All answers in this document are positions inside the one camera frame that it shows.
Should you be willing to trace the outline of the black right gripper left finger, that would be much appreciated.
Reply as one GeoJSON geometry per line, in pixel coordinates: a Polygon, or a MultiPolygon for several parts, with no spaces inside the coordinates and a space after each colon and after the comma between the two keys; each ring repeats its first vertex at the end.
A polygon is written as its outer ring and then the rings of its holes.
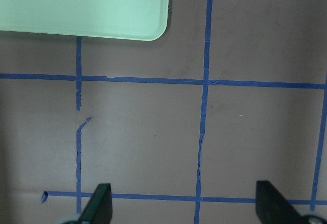
{"type": "Polygon", "coordinates": [[[110,224],[113,216],[111,184],[98,184],[77,223],[110,224]]]}

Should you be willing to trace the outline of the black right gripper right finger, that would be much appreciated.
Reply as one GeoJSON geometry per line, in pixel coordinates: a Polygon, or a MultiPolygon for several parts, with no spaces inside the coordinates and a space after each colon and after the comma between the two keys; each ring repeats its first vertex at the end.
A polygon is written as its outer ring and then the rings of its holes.
{"type": "Polygon", "coordinates": [[[310,223],[269,181],[256,182],[255,212],[263,224],[310,223]]]}

